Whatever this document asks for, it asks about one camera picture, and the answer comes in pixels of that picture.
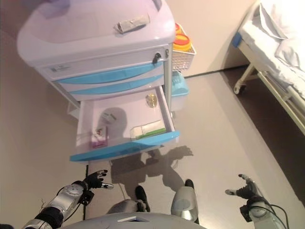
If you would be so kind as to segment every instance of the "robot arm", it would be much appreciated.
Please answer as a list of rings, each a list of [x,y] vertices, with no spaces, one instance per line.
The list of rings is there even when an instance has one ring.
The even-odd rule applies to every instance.
[[[72,211],[79,204],[88,205],[94,194],[91,188],[112,189],[112,184],[103,183],[107,170],[100,170],[87,176],[83,181],[75,181],[62,188],[56,197],[46,207],[30,220],[23,229],[56,229],[70,217]]]
[[[253,222],[255,229],[285,229],[268,201],[259,195],[259,188],[248,176],[240,174],[246,186],[238,190],[228,189],[226,194],[247,199],[247,204],[240,207],[240,212],[247,222]]]

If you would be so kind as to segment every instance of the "bed leg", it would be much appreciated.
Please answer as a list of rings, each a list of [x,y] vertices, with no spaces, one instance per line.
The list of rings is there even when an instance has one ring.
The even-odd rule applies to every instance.
[[[243,76],[236,82],[235,86],[234,86],[234,93],[235,94],[241,94],[244,89],[246,88],[246,84],[245,82],[247,80],[253,79],[253,77],[250,77],[253,73],[253,71],[255,70],[254,65],[251,63],[248,68],[246,69],[246,71],[243,73]]]

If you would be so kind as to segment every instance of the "cart drawer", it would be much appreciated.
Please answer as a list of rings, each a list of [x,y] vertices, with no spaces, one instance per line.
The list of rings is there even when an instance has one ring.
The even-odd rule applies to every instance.
[[[169,45],[165,45],[148,50],[134,51],[132,53],[122,53],[120,55],[104,57],[101,56],[76,62],[38,67],[36,70],[49,81],[55,81],[86,74],[151,64],[156,53],[161,55],[161,58],[158,60],[159,62],[167,61],[165,50],[168,48]]]
[[[155,94],[157,106],[150,108],[146,102],[148,94]],[[105,122],[102,114],[112,114],[115,118]],[[165,133],[131,140],[130,130],[136,126],[162,120]],[[91,138],[96,128],[107,126],[107,146],[93,149]],[[179,136],[164,97],[162,87],[127,94],[120,97],[81,102],[80,117],[77,129],[76,154],[71,161],[110,160],[129,154],[148,151],[175,140]]]
[[[57,80],[67,92],[125,83],[163,74],[163,62]]]
[[[105,99],[145,91],[164,84],[164,75],[69,92],[77,101]]]

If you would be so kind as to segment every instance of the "open drawer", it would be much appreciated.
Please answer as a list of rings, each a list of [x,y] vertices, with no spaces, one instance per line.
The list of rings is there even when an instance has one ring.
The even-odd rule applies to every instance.
[[[151,108],[146,102],[146,96],[153,93],[157,97],[157,106]],[[112,114],[115,119],[105,124],[102,114]],[[162,120],[166,131],[131,140],[130,130],[136,126]],[[107,146],[92,147],[92,134],[97,127],[107,126]],[[70,161],[90,161],[98,159],[113,159],[115,157],[148,151],[175,140],[179,136],[175,131],[162,87],[127,94],[102,100],[86,100],[81,102],[81,110],[77,129],[76,153]]]

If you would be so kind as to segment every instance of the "cart leg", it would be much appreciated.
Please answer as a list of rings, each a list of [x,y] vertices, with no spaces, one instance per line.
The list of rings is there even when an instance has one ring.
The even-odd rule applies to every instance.
[[[243,73],[243,76],[236,82],[236,84],[234,86],[234,93],[235,94],[241,94],[244,91],[244,89],[246,88],[245,82],[247,80],[253,79],[253,77],[250,77],[250,76],[252,75],[254,70],[255,70],[255,67],[251,63],[248,66],[248,68],[246,69],[246,71]]]
[[[168,50],[165,51],[165,57],[168,59],[164,62],[164,88],[165,88],[165,99],[168,105],[168,109],[172,107],[172,52],[173,45],[170,44]]]

